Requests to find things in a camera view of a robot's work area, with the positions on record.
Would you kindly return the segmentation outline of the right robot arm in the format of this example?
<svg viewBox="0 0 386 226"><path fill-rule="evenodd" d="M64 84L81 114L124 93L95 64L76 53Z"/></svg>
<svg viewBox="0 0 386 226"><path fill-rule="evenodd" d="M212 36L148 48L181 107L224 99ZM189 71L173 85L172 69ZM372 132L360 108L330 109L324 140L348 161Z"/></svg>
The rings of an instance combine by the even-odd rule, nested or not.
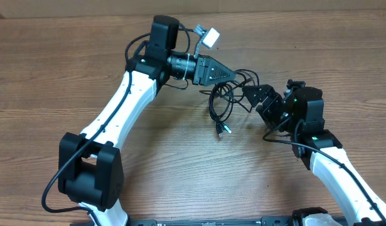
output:
<svg viewBox="0 0 386 226"><path fill-rule="evenodd" d="M324 100L320 89L288 80L282 95L268 84L248 85L243 95L269 128L287 132L295 157L302 160L328 189L348 225L386 225L386 203L367 185L351 164L342 143L324 128Z"/></svg>

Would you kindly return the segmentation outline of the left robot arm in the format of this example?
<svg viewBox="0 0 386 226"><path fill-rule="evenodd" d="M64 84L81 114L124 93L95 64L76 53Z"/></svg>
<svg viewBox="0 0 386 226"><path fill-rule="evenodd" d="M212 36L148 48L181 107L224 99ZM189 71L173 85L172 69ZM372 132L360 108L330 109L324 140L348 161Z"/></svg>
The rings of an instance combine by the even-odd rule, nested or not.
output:
<svg viewBox="0 0 386 226"><path fill-rule="evenodd" d="M198 50L176 51L180 31L191 33L176 18L157 15L151 30L137 37L126 53L119 88L97 118L79 134L66 133L59 144L58 190L90 217L90 225L126 225L120 204L124 183L121 149L142 110L170 77L209 86L235 73Z"/></svg>

